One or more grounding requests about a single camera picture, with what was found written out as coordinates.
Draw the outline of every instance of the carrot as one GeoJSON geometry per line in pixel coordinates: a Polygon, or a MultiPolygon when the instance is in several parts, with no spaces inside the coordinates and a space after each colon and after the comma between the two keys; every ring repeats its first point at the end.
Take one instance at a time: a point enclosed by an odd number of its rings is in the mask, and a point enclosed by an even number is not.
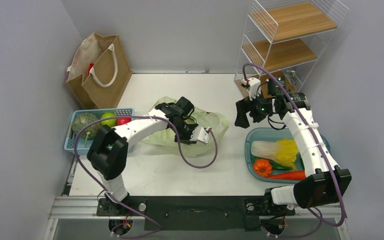
{"type": "Polygon", "coordinates": [[[283,179],[283,180],[304,180],[306,179],[305,171],[290,171],[277,175],[271,175],[269,179],[283,179]]]}

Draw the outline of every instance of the wooden shelf board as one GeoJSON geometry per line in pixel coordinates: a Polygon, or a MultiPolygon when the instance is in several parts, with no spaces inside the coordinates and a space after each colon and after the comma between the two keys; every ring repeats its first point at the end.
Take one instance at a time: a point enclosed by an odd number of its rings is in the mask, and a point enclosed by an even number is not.
{"type": "MultiPolygon", "coordinates": [[[[338,27],[311,2],[274,8],[267,12],[279,24],[274,35],[274,43],[334,30],[338,27]]],[[[263,29],[270,32],[273,25],[269,26],[266,19],[260,20],[261,17],[257,17],[257,15],[267,15],[266,13],[257,12],[252,15],[263,29]]]]}
{"type": "MultiPolygon", "coordinates": [[[[275,72],[272,72],[271,74],[273,74],[273,76],[275,77],[284,77],[284,74],[282,71],[275,71],[275,72]]],[[[258,76],[258,75],[253,75],[253,76],[247,76],[248,78],[257,78],[257,79],[260,79],[261,83],[264,83],[266,81],[266,79],[268,79],[269,77],[264,74],[262,76],[258,76]]],[[[294,86],[288,81],[288,79],[285,78],[285,85],[286,85],[286,89],[290,89],[291,93],[296,93],[297,90],[294,88],[294,86]]],[[[237,87],[239,88],[240,92],[242,93],[243,97],[245,98],[246,96],[248,96],[248,91],[241,86],[241,80],[238,79],[238,80],[235,80],[235,83],[237,85],[237,87]]],[[[261,86],[261,92],[262,92],[262,95],[265,97],[265,98],[270,98],[272,97],[271,95],[268,95],[267,94],[267,84],[264,84],[261,86]]]]}
{"type": "MultiPolygon", "coordinates": [[[[263,58],[267,56],[270,47],[269,41],[258,41],[253,43],[253,45],[263,58]]],[[[242,49],[245,50],[253,63],[258,63],[258,61],[254,61],[253,59],[255,58],[255,54],[249,52],[249,49],[253,49],[251,46],[244,45],[242,49]]],[[[298,38],[273,44],[264,68],[268,71],[275,71],[316,59],[317,56],[298,38]]]]}

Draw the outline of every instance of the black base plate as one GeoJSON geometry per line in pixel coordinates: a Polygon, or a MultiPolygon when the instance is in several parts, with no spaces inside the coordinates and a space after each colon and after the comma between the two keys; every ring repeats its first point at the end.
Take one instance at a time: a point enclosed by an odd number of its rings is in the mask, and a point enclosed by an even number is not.
{"type": "MultiPolygon", "coordinates": [[[[105,198],[99,200],[97,216],[128,214],[113,211],[107,201],[105,198]]],[[[261,231],[260,216],[276,215],[260,209],[264,202],[262,196],[128,196],[123,202],[135,210],[139,210],[139,204],[145,204],[146,209],[142,213],[161,224],[166,231],[261,231]],[[255,209],[248,210],[248,203],[254,203],[255,209]]],[[[145,231],[157,228],[146,220],[145,231]]]]}

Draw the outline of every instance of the orange pumpkin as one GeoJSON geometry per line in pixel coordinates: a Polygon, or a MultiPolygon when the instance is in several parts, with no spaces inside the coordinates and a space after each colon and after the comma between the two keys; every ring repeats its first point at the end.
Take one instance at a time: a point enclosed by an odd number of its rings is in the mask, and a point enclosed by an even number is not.
{"type": "Polygon", "coordinates": [[[269,160],[261,158],[254,162],[252,165],[254,171],[263,178],[268,178],[272,174],[272,165],[269,160]]]}

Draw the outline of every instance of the green apple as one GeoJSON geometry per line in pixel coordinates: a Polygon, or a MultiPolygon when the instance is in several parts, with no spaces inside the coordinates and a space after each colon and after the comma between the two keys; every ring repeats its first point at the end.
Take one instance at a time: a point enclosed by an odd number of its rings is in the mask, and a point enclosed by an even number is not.
{"type": "MultiPolygon", "coordinates": [[[[106,112],[106,113],[102,114],[100,119],[106,119],[106,118],[115,117],[115,116],[116,115],[114,113],[112,113],[112,112],[106,112]]],[[[105,120],[105,121],[101,121],[100,124],[102,126],[108,125],[110,128],[112,128],[112,127],[115,127],[117,125],[117,119],[114,118],[114,119],[108,119],[108,120],[105,120]]]]}

